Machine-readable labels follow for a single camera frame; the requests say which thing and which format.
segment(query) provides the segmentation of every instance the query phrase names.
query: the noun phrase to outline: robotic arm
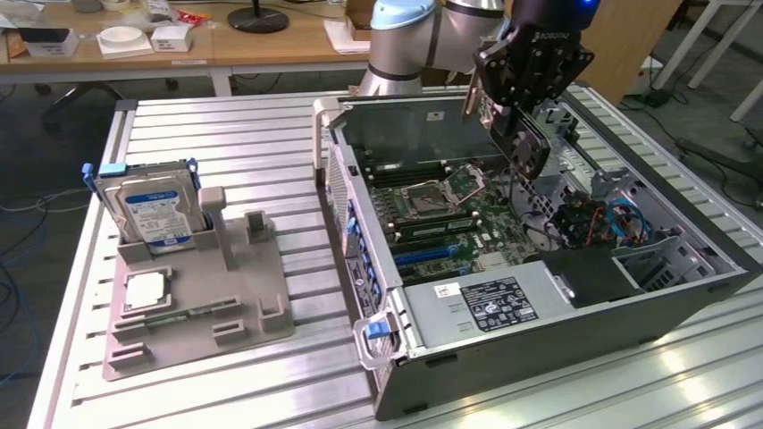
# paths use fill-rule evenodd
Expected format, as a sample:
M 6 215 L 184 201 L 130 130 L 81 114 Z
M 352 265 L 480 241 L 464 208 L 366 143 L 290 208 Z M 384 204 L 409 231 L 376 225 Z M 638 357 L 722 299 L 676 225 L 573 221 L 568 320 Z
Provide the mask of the robotic arm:
M 590 51 L 580 46 L 580 36 L 598 3 L 514 0 L 505 34 L 498 41 L 485 41 L 473 54 L 476 72 L 464 114 L 472 114 L 481 104 L 489 136 L 526 179 L 540 174 L 548 147 L 546 142 L 532 139 L 529 131 L 521 131 L 521 116 L 545 99 L 561 95 L 593 60 Z

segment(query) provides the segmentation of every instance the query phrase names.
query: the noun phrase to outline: aluminum extrusion table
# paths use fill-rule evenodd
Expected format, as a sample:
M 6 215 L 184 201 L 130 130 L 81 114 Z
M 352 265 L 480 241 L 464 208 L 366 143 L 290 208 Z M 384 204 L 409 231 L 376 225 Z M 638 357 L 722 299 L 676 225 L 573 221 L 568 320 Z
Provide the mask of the aluminum extrusion table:
M 592 90 L 572 87 L 570 93 L 749 254 L 763 260 L 760 229 Z M 27 427 L 760 424 L 758 283 L 637 349 L 404 419 L 374 421 L 309 167 L 312 100 L 340 94 L 144 101 L 116 112 L 102 162 L 136 164 L 193 156 L 202 185 L 226 188 L 230 207 L 225 217 L 252 208 L 273 217 L 297 332 L 260 348 L 105 382 L 100 362 L 117 230 L 93 199 Z M 604 168 L 620 165 L 589 130 L 580 130 L 578 144 Z

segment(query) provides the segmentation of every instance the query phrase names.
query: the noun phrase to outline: white table leg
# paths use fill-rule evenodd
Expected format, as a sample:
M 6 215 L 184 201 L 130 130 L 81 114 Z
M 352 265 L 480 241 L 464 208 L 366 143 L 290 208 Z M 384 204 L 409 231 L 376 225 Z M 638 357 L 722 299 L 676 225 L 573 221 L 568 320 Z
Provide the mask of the white table leg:
M 749 112 L 749 109 L 752 109 L 754 103 L 760 101 L 761 97 L 763 97 L 763 80 L 760 81 L 760 83 L 757 83 L 757 86 L 754 87 L 754 89 L 752 89 L 752 92 L 746 96 L 745 100 L 741 102 L 741 105 L 730 114 L 730 120 L 733 122 L 741 121 L 746 112 Z
M 209 69 L 209 77 L 212 78 L 212 85 L 214 87 L 214 97 L 232 96 L 228 80 L 229 76 L 229 67 L 216 67 Z
M 741 30 L 744 29 L 745 25 L 749 23 L 749 20 L 754 16 L 754 13 L 757 12 L 758 8 L 760 8 L 760 3 L 752 4 L 746 8 L 746 11 L 738 17 L 738 19 L 736 20 L 734 24 L 730 26 L 728 31 L 725 31 L 724 39 L 720 41 L 720 43 L 717 44 L 717 46 L 712 50 L 710 56 L 706 58 L 706 61 L 701 65 L 701 68 L 698 69 L 698 71 L 693 75 L 693 79 L 690 79 L 690 82 L 689 82 L 689 88 L 690 89 L 694 89 L 696 87 L 700 86 L 701 81 L 704 80 L 704 78 L 706 77 L 706 74 L 712 70 L 712 67 L 717 64 L 717 61 L 720 60 L 720 57 L 722 56 L 725 49 L 728 49 L 728 47 L 730 46 L 730 44 L 736 40 L 738 33 L 741 33 Z
M 660 89 L 668 83 L 669 76 L 672 76 L 673 71 L 678 68 L 678 64 L 682 61 L 682 58 L 686 56 L 696 39 L 700 37 L 701 31 L 706 27 L 708 22 L 710 21 L 714 13 L 717 12 L 717 8 L 720 7 L 720 3 L 717 0 L 710 0 L 709 4 L 704 8 L 704 12 L 701 13 L 700 18 L 696 20 L 693 27 L 690 27 L 689 34 L 684 37 L 682 42 L 680 42 L 678 49 L 676 49 L 676 53 L 669 58 L 666 62 L 665 68 L 662 72 L 658 73 L 656 77 L 656 81 L 653 84 L 654 89 Z

